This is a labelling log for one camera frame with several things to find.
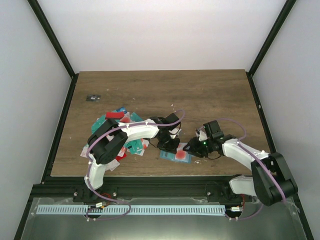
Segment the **blue card holder wallet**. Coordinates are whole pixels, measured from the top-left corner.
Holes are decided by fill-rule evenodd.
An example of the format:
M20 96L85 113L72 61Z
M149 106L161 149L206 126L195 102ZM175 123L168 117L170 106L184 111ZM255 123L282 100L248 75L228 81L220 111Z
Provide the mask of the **blue card holder wallet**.
M159 157L161 159L170 160L172 162L190 164L192 156L183 150L183 147L185 147L186 145L187 145L186 142L181 142L178 145L176 153L171 153L171 152L166 152L161 150Z

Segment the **red white circle card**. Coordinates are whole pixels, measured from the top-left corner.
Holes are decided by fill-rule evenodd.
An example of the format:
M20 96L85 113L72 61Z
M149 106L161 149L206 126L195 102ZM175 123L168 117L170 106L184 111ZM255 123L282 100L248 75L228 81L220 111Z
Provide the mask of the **red white circle card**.
M177 153L174 156L174 160L177 162L182 162L182 163L189 163L190 161L190 156L187 152L183 151L183 147L187 143L181 142L177 148Z

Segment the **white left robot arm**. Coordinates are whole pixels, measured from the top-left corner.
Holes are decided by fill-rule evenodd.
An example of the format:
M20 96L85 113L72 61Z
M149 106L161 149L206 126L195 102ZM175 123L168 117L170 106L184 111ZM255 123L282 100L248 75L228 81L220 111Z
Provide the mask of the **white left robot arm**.
M107 164L116 159L121 148L128 142L141 139L157 139L157 148L175 154L180 144L178 133L172 131L181 125L182 117L175 113L163 117L151 117L138 122L117 122L107 119L87 140L88 169L84 177L84 195L97 202L102 196L101 186Z

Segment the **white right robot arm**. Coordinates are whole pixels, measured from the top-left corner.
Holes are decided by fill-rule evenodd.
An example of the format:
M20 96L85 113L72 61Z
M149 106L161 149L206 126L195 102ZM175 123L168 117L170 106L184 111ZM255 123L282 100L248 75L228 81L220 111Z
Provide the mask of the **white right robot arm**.
M236 176L222 188L225 200L232 202L244 194L271 206L297 194L298 185L282 154L257 150L231 134L225 135L216 120L205 123L195 133L195 137L183 144L184 152L198 158L207 158L217 152L251 171L251 176Z

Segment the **red card on pile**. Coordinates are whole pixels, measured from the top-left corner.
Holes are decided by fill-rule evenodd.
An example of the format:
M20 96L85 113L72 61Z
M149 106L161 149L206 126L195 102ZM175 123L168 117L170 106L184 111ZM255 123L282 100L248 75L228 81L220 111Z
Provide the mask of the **red card on pile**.
M120 120L125 116L125 113L123 111L120 112L107 112L105 114L105 119L115 119Z

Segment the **black VIP card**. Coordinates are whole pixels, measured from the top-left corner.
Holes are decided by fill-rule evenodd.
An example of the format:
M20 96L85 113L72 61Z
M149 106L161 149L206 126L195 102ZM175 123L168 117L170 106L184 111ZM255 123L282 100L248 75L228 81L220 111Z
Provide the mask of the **black VIP card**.
M86 97L87 102L99 102L101 99L101 95L99 94L88 94Z

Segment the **metal front plate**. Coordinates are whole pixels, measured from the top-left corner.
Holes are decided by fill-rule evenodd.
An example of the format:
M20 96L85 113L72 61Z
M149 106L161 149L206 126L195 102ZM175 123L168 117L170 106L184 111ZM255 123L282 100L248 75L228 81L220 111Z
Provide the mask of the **metal front plate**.
M85 205L69 200L32 203L19 240L305 240L307 235L292 200L265 207L247 202L244 212L225 206L216 215L56 215L36 214L38 205ZM142 199L133 205L214 205L195 199Z

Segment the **light blue slotted strip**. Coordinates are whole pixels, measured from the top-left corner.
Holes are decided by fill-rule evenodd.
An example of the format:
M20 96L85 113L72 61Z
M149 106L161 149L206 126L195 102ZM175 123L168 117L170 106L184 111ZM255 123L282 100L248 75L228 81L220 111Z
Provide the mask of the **light blue slotted strip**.
M224 216L226 208L223 205L109 205L103 209L92 209L90 205L46 205L40 204L36 208L37 215L199 215Z

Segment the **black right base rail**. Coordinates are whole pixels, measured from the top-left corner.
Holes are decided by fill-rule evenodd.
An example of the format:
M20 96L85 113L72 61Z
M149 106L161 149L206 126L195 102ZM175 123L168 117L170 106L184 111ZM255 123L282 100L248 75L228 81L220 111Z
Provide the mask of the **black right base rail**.
M271 153L275 153L277 151L277 149L275 147L275 144L274 144L274 141L273 141L273 138L272 138L269 126L268 126L268 122L267 122L267 119L266 119L266 116L265 116L265 113L263 110L263 106L261 104L256 86L255 86L255 83L253 80L253 77L248 72L246 72L246 77L248 79L248 83L249 83L249 86L250 86L250 89L252 92L252 96L253 96L257 111L258 111L258 115L259 115L259 118L260 118L260 121L262 124L262 128L264 131L264 135L265 135L268 147L269 147Z

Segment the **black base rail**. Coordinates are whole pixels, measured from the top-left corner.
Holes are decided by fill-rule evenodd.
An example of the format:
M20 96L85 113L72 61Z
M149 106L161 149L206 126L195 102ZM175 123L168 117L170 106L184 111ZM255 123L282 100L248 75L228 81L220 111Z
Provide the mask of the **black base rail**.
M44 185L45 182L47 181L48 178L51 177L51 172L52 172L52 168L53 168L53 164L56 158L56 154L59 148L59 144L60 144L60 140L62 137L62 133L63 133L63 129L65 126L65 122L68 116L68 112L70 109L70 105L71 105L71 101L74 95L74 91L76 88L76 84L79 78L79 73L77 73L74 77L72 77L70 85L69 85L69 89L67 91L67 95L66 95L66 99L64 101L63 104L63 108L60 114L60 118L58 121L58 125L54 134L54 138L52 141L52 145L48 154L48 158L47 158L47 162L42 174L42 178L41 178L41 184Z
M264 135L265 135L268 147L269 147L271 153L275 153L277 151L277 149L275 147L275 144L274 144L274 141L273 141L273 138L272 138L269 126L268 126L268 122L267 122L267 119L266 119L266 116L265 116L265 113L263 110L263 106L261 104L256 86L255 86L255 83L253 80L253 77L248 72L246 72L246 77L248 79L248 83L249 83L249 86L250 86L250 89L252 92L252 96L253 96L257 111L258 111L258 115L259 115L259 118L260 118L260 121L262 124L262 128L264 131Z

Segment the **black front mounting rail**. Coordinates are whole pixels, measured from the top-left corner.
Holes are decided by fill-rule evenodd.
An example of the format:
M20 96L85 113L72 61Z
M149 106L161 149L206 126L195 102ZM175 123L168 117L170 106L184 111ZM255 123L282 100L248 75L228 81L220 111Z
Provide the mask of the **black front mounting rail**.
M251 197L232 193L231 176L137 176L104 177L97 192L113 199L200 198L221 204L238 204ZM88 189L81 177L49 177L35 184L33 198L73 198L75 202L95 203L101 198Z

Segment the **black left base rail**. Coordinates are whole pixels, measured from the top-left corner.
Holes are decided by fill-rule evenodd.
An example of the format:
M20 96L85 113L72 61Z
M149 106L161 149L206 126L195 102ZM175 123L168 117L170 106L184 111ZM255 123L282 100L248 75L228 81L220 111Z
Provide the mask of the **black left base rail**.
M79 73L77 73L74 77L72 77L70 85L69 85L69 89L67 91L67 95L66 95L66 99L64 101L63 104L63 108L60 114L60 118L58 121L58 125L54 134L54 138L52 141L52 145L48 154L48 158L47 158L47 162L42 174L42 178L41 178L41 184L44 185L45 182L47 181L48 178L51 177L51 172L52 172L52 168L53 168L53 164L56 158L56 154L59 148L59 144L60 144L60 140L62 137L62 133L63 133L63 129L65 126L65 122L68 116L68 112L70 109L70 105L71 105L71 101L74 95L74 91L76 88L76 84L79 78Z

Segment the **black right frame post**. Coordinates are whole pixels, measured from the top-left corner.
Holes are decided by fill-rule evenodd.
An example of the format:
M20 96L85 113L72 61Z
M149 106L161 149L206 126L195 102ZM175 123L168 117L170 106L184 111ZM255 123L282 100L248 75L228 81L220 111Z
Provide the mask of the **black right frame post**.
M272 43L274 42L276 36L278 35L280 29L282 28L283 24L285 23L288 15L290 14L292 8L294 7L296 0L286 0L281 11L279 12L272 28L270 29L261 49L259 50L256 58L253 61L250 69L247 73L248 77L253 77L257 72L259 66L261 65L264 57L266 56L268 50L270 49Z

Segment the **black frame post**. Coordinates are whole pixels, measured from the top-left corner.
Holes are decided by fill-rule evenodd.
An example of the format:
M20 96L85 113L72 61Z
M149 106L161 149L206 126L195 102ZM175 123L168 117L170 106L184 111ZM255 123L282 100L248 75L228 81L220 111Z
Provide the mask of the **black frame post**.
M253 61L250 69L247 73L248 77L253 77L257 72L259 66L261 65L264 57L266 56L268 50L270 49L272 43L274 42L276 36L278 35L280 29L282 28L283 24L285 23L288 15L290 14L292 8L294 7L296 0L286 0L281 11L279 12L272 28L270 29L261 49L259 50L256 58Z
M27 0L29 6L33 10L37 20L39 21L40 25L42 26L45 34L47 35L51 45L53 46L55 52L57 53L60 61L62 62L65 70L67 71L68 75L71 79L76 77L76 73L73 70L70 61L68 60L54 30L52 29L41 5L37 0Z

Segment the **black left frame post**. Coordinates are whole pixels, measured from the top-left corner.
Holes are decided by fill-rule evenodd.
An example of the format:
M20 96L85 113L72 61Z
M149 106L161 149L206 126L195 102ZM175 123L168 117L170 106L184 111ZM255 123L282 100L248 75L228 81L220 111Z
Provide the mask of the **black left frame post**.
M76 77L76 73L73 70L70 61L68 60L54 30L52 29L41 5L37 0L27 0L29 6L33 10L37 20L39 21L40 25L42 26L45 34L47 35L51 45L53 46L55 52L57 53L60 61L62 62L65 70L67 71L68 75L71 79Z

